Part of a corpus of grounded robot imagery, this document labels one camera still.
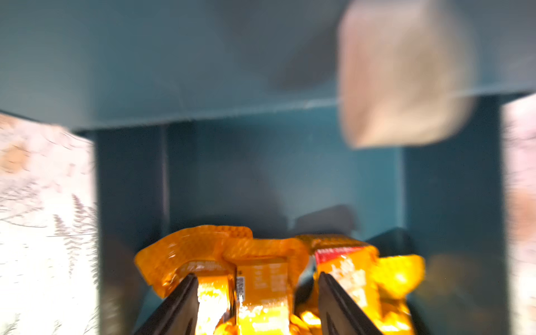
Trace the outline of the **orange cookie packet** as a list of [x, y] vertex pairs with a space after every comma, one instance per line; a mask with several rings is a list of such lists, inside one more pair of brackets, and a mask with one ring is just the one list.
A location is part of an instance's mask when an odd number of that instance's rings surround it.
[[314, 285], [307, 300], [297, 305], [293, 324], [300, 334], [321, 334], [318, 279], [331, 275], [383, 334], [414, 334], [406, 297], [425, 278], [425, 260], [418, 255], [382, 257], [364, 241], [337, 234], [303, 234]]
[[195, 334], [291, 334], [308, 248], [297, 238], [256, 239], [248, 227], [198, 226], [139, 251], [135, 265], [161, 298], [198, 278]]

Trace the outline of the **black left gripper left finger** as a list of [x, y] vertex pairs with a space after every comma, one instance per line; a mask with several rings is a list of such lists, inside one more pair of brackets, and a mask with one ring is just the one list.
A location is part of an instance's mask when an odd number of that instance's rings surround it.
[[193, 335], [198, 320], [198, 277], [188, 274], [134, 335]]

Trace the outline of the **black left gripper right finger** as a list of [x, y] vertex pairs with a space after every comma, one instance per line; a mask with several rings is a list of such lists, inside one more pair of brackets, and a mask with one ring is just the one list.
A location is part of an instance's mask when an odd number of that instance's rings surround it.
[[322, 272], [318, 278], [318, 289], [324, 335], [382, 335], [333, 276]]

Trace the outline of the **teal drawer cabinet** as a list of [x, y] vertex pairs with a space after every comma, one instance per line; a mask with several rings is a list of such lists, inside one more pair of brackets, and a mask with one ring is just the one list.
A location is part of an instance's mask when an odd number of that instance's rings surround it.
[[419, 334], [511, 334], [501, 109], [535, 90], [534, 1], [367, 1], [359, 35], [402, 60], [411, 103], [437, 87], [432, 55], [467, 75], [451, 138], [350, 149], [339, 124], [337, 30], [353, 1], [3, 1], [1, 110], [94, 143], [102, 334], [156, 307], [134, 255], [200, 224], [261, 238], [346, 233], [416, 253]]

